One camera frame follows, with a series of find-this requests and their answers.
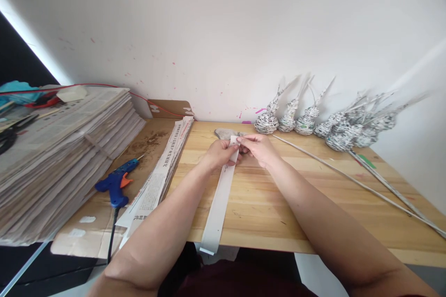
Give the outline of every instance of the newspaper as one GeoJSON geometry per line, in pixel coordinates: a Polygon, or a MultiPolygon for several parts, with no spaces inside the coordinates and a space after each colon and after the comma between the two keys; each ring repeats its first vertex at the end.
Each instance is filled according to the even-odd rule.
{"type": "Polygon", "coordinates": [[[127,242],[128,238],[141,225],[142,221],[162,201],[192,123],[193,117],[191,116],[185,116],[183,120],[175,122],[167,146],[153,172],[149,175],[134,201],[116,223],[118,226],[127,228],[120,247],[127,242]]]}
{"type": "Polygon", "coordinates": [[[86,89],[88,94],[83,100],[67,103],[57,112],[38,119],[26,127],[25,133],[2,154],[0,184],[20,170],[29,160],[79,129],[129,91],[127,88],[87,87],[86,89]]]}
{"type": "Polygon", "coordinates": [[[49,241],[142,130],[128,89],[87,87],[84,100],[19,134],[0,161],[0,245],[49,241]]]}

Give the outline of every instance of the folded newspaper strip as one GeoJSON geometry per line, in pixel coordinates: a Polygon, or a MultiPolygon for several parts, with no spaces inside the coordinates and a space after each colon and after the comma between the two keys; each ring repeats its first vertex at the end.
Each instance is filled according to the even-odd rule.
{"type": "Polygon", "coordinates": [[[49,241],[144,127],[128,89],[86,89],[83,100],[29,125],[1,155],[0,245],[49,241]]]}
{"type": "Polygon", "coordinates": [[[164,199],[193,121],[192,116],[185,116],[181,121],[175,122],[172,134],[157,165],[135,199],[116,222],[116,225],[127,228],[119,248],[164,199]]]}

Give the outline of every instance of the blue glue gun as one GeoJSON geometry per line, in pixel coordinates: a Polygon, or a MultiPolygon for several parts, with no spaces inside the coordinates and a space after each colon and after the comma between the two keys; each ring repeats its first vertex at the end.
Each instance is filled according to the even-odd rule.
{"type": "Polygon", "coordinates": [[[133,181],[126,179],[126,176],[136,168],[139,164],[139,159],[143,156],[144,155],[126,162],[124,165],[108,174],[106,179],[99,181],[94,186],[97,191],[102,193],[107,190],[110,192],[110,202],[113,208],[125,207],[129,202],[129,198],[122,194],[122,188],[133,181]]]}

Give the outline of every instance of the teal cloth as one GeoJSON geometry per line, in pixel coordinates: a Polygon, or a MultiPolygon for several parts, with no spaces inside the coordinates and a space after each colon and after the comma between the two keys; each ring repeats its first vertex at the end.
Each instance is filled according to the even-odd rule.
{"type": "MultiPolygon", "coordinates": [[[[7,91],[20,91],[20,90],[38,90],[38,87],[31,87],[28,83],[20,82],[17,80],[8,82],[0,86],[0,93],[7,91]]],[[[9,101],[14,101],[16,104],[27,104],[36,101],[41,97],[43,92],[36,93],[26,93],[26,94],[11,94],[3,95],[0,97],[0,106],[8,103],[9,101]]]]}

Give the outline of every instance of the orange trigger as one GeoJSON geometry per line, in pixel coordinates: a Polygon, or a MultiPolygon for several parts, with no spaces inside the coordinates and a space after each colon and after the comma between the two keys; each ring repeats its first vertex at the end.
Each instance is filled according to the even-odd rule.
{"type": "Polygon", "coordinates": [[[128,175],[128,173],[125,173],[122,177],[121,180],[121,188],[124,188],[125,186],[127,186],[130,182],[132,182],[133,180],[128,180],[125,177],[128,175]]]}

